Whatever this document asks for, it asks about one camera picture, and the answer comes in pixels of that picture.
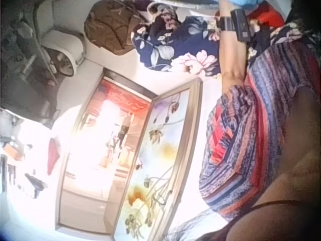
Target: navy floral garment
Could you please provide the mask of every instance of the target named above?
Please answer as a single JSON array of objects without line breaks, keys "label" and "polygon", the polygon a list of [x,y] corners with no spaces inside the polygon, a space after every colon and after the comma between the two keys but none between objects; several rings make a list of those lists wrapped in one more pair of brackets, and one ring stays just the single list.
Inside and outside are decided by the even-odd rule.
[{"label": "navy floral garment", "polygon": [[[140,61],[148,69],[215,76],[221,73],[218,20],[206,21],[202,17],[190,16],[180,23],[173,9],[163,8],[151,23],[136,26],[131,38]],[[272,44],[303,37],[294,22],[278,29],[251,22],[253,38],[248,45],[248,68]]]}]

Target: floral painted glass panel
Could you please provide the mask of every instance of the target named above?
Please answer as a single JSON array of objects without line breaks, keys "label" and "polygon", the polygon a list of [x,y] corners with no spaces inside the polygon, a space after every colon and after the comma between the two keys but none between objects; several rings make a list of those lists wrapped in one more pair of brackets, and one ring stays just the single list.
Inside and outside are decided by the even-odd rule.
[{"label": "floral painted glass panel", "polygon": [[151,111],[116,226],[116,241],[148,240],[170,192],[189,90],[158,100]]}]

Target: blue glove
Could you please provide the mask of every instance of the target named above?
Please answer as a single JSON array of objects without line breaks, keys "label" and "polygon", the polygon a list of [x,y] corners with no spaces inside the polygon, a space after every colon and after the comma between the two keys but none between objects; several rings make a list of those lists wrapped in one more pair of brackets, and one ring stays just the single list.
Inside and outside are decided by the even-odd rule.
[{"label": "blue glove", "polygon": [[228,0],[228,1],[238,6],[253,6],[256,4],[260,4],[264,0]]}]

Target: red and blue striped fabric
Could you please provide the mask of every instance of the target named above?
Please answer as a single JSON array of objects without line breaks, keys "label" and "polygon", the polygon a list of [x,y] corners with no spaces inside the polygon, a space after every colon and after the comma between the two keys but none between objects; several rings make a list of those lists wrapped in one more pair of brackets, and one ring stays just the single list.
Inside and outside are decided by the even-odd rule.
[{"label": "red and blue striped fabric", "polygon": [[275,44],[256,58],[245,86],[233,86],[210,113],[201,196],[231,220],[275,179],[293,97],[306,86],[319,98],[319,68],[299,42]]}]

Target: wristwatch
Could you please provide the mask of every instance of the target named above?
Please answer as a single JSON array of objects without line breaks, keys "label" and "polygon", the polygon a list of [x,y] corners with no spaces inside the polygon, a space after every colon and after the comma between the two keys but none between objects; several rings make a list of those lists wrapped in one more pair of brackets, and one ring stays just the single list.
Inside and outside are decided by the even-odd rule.
[{"label": "wristwatch", "polygon": [[239,42],[250,42],[251,32],[244,10],[231,11],[230,17],[221,17],[219,26],[221,31],[235,31]]}]

